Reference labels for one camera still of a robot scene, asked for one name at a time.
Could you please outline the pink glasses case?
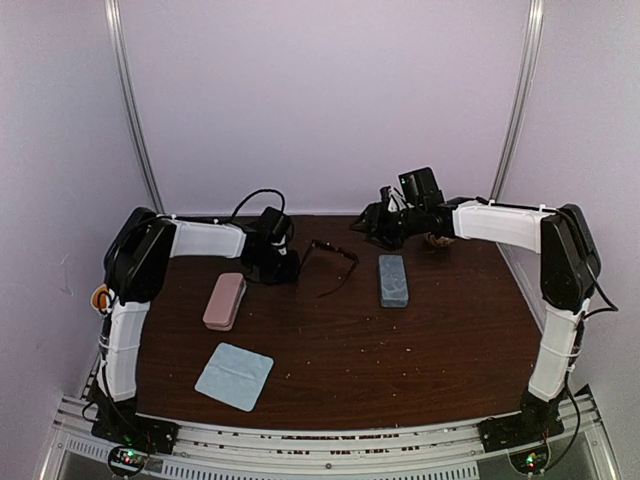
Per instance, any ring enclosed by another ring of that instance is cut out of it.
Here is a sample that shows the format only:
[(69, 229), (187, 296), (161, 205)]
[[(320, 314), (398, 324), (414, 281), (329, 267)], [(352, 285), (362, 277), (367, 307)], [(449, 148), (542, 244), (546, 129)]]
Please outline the pink glasses case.
[(241, 273), (221, 274), (205, 308), (202, 317), (204, 325), (214, 331), (231, 330), (245, 291), (246, 280)]

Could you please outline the dark sunglasses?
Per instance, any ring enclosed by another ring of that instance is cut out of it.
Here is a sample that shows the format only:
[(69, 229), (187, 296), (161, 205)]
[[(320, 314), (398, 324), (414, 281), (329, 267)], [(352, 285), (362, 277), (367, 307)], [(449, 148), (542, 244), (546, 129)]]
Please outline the dark sunglasses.
[(337, 293), (350, 279), (360, 264), (359, 257), (352, 251), (339, 247), (329, 241), (312, 239), (307, 246), (299, 265), (299, 276), (317, 280), (321, 286), (332, 288), (319, 293), (316, 298), (326, 298)]

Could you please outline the grey-blue glasses case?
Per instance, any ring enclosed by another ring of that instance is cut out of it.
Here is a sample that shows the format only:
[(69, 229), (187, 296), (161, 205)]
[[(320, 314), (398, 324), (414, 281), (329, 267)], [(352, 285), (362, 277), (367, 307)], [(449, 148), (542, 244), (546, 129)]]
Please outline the grey-blue glasses case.
[(409, 303), (409, 288), (405, 264), (401, 255), (378, 257), (380, 304), (383, 308), (405, 308)]

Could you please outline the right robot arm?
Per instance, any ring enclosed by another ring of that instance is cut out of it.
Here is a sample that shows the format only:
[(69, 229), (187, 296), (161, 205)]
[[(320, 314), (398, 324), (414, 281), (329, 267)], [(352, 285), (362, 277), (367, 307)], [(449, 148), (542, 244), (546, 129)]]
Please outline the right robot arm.
[(550, 426), (567, 391), (601, 271), (581, 208), (508, 205), (481, 197), (445, 199), (429, 167), (400, 175), (399, 183), (400, 196), (389, 187), (381, 188), (379, 201), (365, 207), (351, 230), (389, 251), (401, 248), (412, 236), (430, 234), (489, 241), (538, 255), (545, 323), (521, 412), (512, 423), (519, 440), (535, 440)]

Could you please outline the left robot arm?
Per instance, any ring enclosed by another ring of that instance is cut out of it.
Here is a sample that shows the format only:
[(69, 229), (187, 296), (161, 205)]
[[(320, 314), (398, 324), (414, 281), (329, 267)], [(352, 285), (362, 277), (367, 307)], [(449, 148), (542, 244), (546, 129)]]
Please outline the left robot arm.
[(161, 215), (136, 208), (103, 260), (104, 285), (94, 307), (103, 319), (94, 401), (106, 429), (123, 444), (144, 433), (135, 415), (136, 369), (142, 327), (163, 289), (169, 262), (177, 257), (237, 259), (265, 285), (291, 284), (300, 257), (290, 249), (292, 218), (267, 207), (246, 222), (235, 218)]

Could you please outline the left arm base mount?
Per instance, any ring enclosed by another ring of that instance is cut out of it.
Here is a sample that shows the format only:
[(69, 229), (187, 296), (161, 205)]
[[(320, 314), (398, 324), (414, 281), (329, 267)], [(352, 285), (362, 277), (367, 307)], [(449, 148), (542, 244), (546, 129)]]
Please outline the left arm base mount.
[(179, 427), (172, 422), (146, 422), (137, 429), (116, 428), (95, 423), (91, 434), (114, 443), (107, 454), (107, 466), (118, 477), (140, 474), (155, 454), (173, 452)]

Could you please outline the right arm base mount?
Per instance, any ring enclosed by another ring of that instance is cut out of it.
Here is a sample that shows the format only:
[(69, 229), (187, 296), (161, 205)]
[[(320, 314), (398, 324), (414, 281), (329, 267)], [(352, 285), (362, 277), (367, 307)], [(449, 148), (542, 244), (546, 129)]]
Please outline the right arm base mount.
[(511, 467), (526, 476), (542, 474), (551, 463), (549, 440), (565, 429), (561, 420), (552, 420), (541, 430), (527, 430), (521, 413), (488, 418), (478, 425), (484, 451), (507, 454)]

